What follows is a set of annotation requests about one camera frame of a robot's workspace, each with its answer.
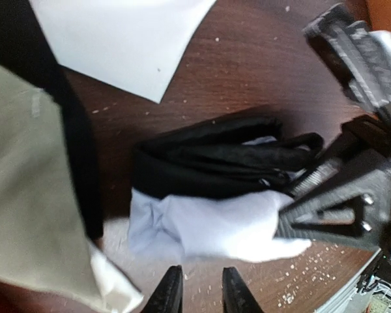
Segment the white black boxer briefs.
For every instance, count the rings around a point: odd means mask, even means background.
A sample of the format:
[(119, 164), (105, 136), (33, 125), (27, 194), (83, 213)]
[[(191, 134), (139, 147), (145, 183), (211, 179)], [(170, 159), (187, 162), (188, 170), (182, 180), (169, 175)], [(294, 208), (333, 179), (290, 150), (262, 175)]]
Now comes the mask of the white black boxer briefs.
[(150, 258), (293, 258), (308, 239), (278, 239), (286, 188), (320, 154), (314, 132), (284, 138), (273, 117), (201, 123), (133, 148), (129, 249)]

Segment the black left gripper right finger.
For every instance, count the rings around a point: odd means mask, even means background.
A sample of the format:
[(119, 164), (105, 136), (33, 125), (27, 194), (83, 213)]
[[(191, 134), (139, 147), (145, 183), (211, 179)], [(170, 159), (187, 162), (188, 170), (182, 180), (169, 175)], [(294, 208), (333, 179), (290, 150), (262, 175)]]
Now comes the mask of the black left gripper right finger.
[(261, 313), (261, 307), (235, 267), (222, 272), (222, 303), (227, 313)]

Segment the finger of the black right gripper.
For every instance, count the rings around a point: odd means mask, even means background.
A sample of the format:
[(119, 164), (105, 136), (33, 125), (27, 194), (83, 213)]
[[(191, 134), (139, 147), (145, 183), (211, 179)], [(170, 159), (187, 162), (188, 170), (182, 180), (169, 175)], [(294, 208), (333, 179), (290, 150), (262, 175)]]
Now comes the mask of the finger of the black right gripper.
[(275, 235), (376, 250), (384, 245), (390, 221), (386, 171), (339, 172), (286, 207)]

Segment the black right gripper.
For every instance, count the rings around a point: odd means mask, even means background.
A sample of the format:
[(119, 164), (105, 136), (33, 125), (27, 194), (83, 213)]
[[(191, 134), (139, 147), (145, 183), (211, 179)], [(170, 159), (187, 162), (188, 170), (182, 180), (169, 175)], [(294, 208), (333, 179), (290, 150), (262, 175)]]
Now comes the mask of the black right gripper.
[[(337, 4), (304, 28), (308, 44), (365, 114), (293, 183), (295, 199), (377, 199), (376, 170), (391, 176), (391, 33), (371, 32)], [(382, 250), (391, 257), (391, 221)]]

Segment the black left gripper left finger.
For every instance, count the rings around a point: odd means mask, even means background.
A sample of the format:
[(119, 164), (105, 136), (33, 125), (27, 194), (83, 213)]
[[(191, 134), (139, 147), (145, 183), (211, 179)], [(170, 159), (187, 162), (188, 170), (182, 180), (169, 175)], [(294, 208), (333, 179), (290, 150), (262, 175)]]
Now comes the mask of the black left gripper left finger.
[(143, 308), (143, 313), (181, 313), (183, 273), (180, 265), (171, 266)]

